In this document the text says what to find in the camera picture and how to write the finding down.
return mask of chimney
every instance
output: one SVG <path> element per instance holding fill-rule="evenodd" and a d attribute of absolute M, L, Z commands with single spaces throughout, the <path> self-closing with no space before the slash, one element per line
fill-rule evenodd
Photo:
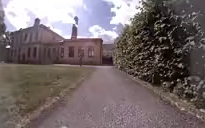
<path fill-rule="evenodd" d="M 72 25 L 72 36 L 71 36 L 71 39 L 77 39 L 77 36 L 78 36 L 78 17 L 75 16 L 74 17 L 74 20 L 75 20 L 75 24 Z"/>
<path fill-rule="evenodd" d="M 40 25 L 40 19 L 39 18 L 36 18 L 35 21 L 34 21 L 34 26 L 38 26 Z"/>

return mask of white cloud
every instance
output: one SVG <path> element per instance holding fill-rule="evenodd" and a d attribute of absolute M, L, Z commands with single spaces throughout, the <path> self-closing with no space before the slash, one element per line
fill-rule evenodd
<path fill-rule="evenodd" d="M 118 34 L 115 31 L 106 31 L 99 25 L 91 26 L 89 28 L 89 32 L 93 35 L 93 37 L 101 37 L 105 41 L 111 41 L 118 37 Z"/>
<path fill-rule="evenodd" d="M 111 8 L 111 12 L 115 13 L 115 16 L 112 17 L 110 24 L 130 24 L 130 18 L 132 18 L 138 10 L 136 9 L 139 6 L 140 0 L 104 0 L 111 5 L 114 5 Z"/>
<path fill-rule="evenodd" d="M 4 7 L 7 19 L 16 29 L 28 27 L 28 23 L 33 22 L 30 14 L 46 19 L 49 24 L 74 23 L 76 8 L 87 9 L 83 0 L 10 0 Z"/>

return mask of road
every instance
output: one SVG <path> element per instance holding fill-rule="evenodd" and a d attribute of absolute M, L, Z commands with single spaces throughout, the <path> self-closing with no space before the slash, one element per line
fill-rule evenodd
<path fill-rule="evenodd" d="M 112 67 L 97 68 L 66 105 L 33 128 L 205 128 L 190 114 L 163 101 Z"/>

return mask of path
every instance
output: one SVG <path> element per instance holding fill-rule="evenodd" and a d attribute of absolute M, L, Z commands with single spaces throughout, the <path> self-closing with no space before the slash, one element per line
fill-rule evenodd
<path fill-rule="evenodd" d="M 34 128 L 205 128 L 124 73 L 97 68 L 61 105 Z"/>

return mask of sky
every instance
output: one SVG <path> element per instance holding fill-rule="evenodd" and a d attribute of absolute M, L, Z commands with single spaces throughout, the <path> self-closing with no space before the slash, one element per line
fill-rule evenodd
<path fill-rule="evenodd" d="M 78 37 L 100 37 L 112 43 L 138 11 L 140 0 L 2 0 L 7 30 L 30 27 L 35 18 L 70 38 L 78 16 Z"/>

